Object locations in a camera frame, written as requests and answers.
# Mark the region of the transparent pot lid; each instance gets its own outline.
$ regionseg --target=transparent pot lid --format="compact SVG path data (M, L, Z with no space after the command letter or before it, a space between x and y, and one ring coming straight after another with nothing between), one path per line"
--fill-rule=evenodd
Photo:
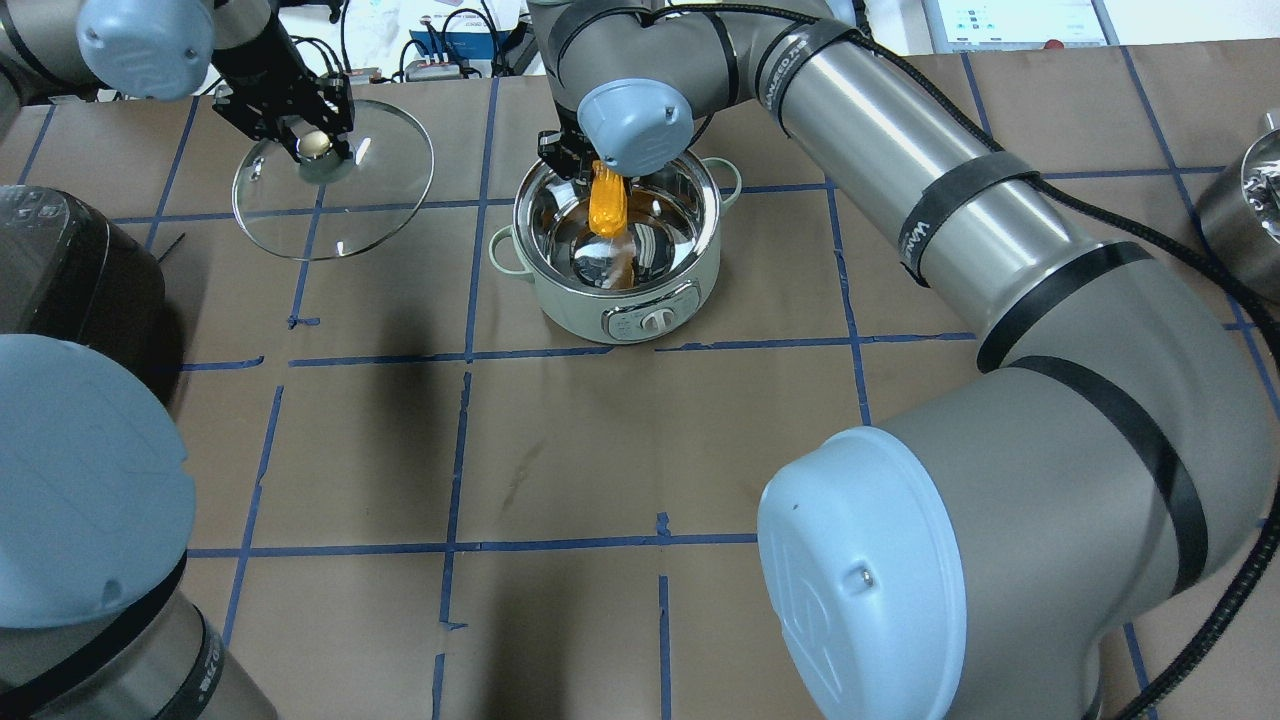
M417 213L435 172L431 138L410 114L394 105L356 100L351 158L325 152L328 138L307 133L306 122L291 127L302 138L296 161L282 145L259 141L236 170L232 208L255 245L294 260L329 260L357 255L399 232ZM316 214L306 233L297 215ZM325 222L329 215L360 213L360 223Z

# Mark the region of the black container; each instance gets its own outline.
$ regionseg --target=black container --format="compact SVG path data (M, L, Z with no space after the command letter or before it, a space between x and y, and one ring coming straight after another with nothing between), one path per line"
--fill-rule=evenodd
M138 372L163 302L155 258L101 213L0 186L0 333L69 340Z

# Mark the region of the orange object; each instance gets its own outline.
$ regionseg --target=orange object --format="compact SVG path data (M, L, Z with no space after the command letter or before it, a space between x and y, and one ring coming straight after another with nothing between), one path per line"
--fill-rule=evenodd
M618 237L627 229L627 187L622 176L604 163L591 163L591 197L588 224L600 237Z

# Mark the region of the blue round cap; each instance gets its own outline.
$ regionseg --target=blue round cap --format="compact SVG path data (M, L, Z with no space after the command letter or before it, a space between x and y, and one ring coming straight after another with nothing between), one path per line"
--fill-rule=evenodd
M884 430L845 430L778 471L758 523L773 611L823 715L945 716L964 666L964 573L915 455Z
M99 79L137 97L191 95L214 55L214 19L202 0L88 0L76 37Z
M118 614L173 571L196 516L164 406L97 352L0 336L0 628Z
M657 173L694 138L689 100L648 78L616 79L588 92L577 124L611 170L632 178Z

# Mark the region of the stain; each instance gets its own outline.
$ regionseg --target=stain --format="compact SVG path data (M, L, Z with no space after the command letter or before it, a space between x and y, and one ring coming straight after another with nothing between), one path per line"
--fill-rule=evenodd
M506 512L511 510L512 503L516 502L516 493L520 492L521 486L529 479L529 468L538 460L538 457L547 450L547 438L538 441L536 445L530 447L525 456L520 459L520 464L516 465L516 471L511 477L511 487L507 489L507 498L502 501L502 511Z

